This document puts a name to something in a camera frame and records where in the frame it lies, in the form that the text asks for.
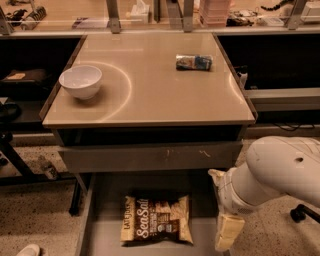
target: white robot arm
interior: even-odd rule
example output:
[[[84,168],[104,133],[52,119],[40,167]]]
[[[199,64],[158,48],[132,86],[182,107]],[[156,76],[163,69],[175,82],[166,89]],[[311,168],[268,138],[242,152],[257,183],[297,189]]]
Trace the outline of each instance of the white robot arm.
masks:
[[[264,137],[249,147],[246,162],[240,167],[225,173],[210,170],[209,174],[223,207],[218,219],[218,250],[232,245],[244,225],[241,216],[271,199],[290,195],[320,207],[320,142],[315,139]],[[234,221],[229,231],[226,218]]]

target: floor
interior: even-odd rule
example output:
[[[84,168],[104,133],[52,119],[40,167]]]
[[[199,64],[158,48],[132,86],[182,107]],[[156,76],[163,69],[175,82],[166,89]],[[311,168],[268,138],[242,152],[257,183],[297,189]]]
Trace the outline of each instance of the floor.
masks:
[[[245,140],[236,165],[243,162],[252,140]],[[35,172],[37,157],[43,154],[59,171],[66,171],[57,147],[15,144],[17,152]],[[17,175],[6,171],[7,175]],[[71,217],[74,181],[0,187],[0,255],[15,256],[29,243],[39,244],[43,256],[75,254],[84,203],[79,216]],[[270,201],[246,218],[246,225],[232,250],[234,256],[320,255],[319,224],[307,217],[299,224],[289,215],[301,201],[285,196]]]

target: open drawer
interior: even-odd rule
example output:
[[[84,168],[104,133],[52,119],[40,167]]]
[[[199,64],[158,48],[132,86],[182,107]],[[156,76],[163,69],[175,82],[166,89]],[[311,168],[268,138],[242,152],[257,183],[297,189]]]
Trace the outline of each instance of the open drawer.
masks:
[[[189,227],[194,244],[161,241],[145,245],[128,245],[120,242],[125,196],[139,191],[148,191],[150,195],[160,192],[169,197],[188,194]],[[93,174],[76,255],[230,255],[229,252],[221,253],[214,250],[217,213],[212,178],[208,175],[208,170]]]

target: bowl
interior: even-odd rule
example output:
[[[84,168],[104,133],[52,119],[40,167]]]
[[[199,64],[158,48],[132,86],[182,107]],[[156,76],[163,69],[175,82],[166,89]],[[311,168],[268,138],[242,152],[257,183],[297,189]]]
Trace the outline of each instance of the bowl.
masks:
[[[101,77],[99,68],[81,65],[65,70],[59,77],[59,83],[71,96],[87,100],[99,91]]]

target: stacked container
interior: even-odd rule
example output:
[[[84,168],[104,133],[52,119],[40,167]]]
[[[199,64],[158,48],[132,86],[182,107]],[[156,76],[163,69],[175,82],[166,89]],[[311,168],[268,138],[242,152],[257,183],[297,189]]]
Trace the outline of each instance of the stacked container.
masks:
[[[204,27],[225,27],[231,0],[200,0],[199,18]]]

